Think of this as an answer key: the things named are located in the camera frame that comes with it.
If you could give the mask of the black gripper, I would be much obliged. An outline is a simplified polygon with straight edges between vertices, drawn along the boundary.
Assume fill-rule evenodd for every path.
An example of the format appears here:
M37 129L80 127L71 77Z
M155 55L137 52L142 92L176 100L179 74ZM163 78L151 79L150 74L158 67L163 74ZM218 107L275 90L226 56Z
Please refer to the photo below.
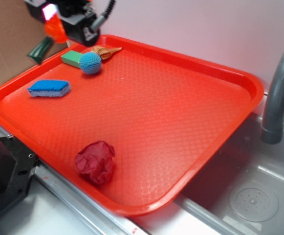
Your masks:
M92 33L90 27L97 19L88 0L26 0L30 15L36 20L46 23L45 8L52 4L62 22L68 39L91 47L99 39L100 32Z

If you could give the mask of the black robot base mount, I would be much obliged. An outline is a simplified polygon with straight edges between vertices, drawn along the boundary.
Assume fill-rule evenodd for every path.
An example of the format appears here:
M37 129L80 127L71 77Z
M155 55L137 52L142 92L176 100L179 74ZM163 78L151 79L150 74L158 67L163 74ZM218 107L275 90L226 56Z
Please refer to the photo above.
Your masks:
M36 158L18 138L0 137L0 217L27 197Z

